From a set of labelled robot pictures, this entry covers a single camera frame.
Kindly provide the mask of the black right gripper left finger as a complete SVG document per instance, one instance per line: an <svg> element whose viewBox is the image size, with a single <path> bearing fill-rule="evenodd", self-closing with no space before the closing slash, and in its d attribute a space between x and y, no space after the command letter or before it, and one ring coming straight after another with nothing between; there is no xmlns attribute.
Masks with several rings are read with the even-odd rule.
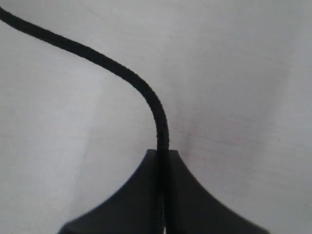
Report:
<svg viewBox="0 0 312 234"><path fill-rule="evenodd" d="M157 234L160 231L158 158L147 150L142 162L109 199L66 223L61 234Z"/></svg>

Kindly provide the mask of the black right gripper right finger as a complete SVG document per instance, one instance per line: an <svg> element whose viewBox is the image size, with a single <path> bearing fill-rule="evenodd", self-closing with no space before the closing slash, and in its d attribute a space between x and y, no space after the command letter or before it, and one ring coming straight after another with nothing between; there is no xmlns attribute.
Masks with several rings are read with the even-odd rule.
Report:
<svg viewBox="0 0 312 234"><path fill-rule="evenodd" d="M189 171L178 151L167 156L167 233L265 234L267 230L214 198Z"/></svg>

